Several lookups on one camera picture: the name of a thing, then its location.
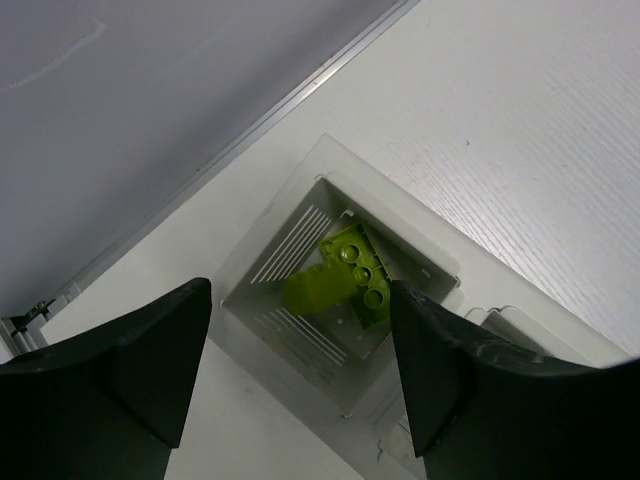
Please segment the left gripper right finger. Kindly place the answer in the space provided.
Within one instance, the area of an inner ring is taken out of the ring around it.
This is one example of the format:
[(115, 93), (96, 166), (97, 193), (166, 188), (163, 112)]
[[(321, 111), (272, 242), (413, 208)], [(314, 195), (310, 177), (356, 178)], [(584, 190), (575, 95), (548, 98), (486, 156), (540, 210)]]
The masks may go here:
[(639, 363), (605, 368), (514, 344), (391, 287), (415, 455), (430, 479), (635, 479)]

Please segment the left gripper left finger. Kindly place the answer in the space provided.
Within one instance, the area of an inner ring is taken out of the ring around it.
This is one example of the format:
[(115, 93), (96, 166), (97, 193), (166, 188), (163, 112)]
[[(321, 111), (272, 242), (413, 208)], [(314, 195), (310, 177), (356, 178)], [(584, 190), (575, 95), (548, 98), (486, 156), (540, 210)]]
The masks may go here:
[(211, 283), (198, 277), (2, 364), (2, 478), (164, 478), (210, 316)]

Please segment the long green lego brick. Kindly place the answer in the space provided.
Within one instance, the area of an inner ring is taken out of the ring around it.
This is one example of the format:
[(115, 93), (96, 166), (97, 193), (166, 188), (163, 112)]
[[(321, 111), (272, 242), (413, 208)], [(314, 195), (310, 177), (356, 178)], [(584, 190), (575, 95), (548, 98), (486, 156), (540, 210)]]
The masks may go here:
[(392, 279), (365, 226), (352, 224), (321, 240), (318, 247), (326, 260), (347, 267), (355, 281), (357, 291), (349, 301), (361, 328), (387, 322)]

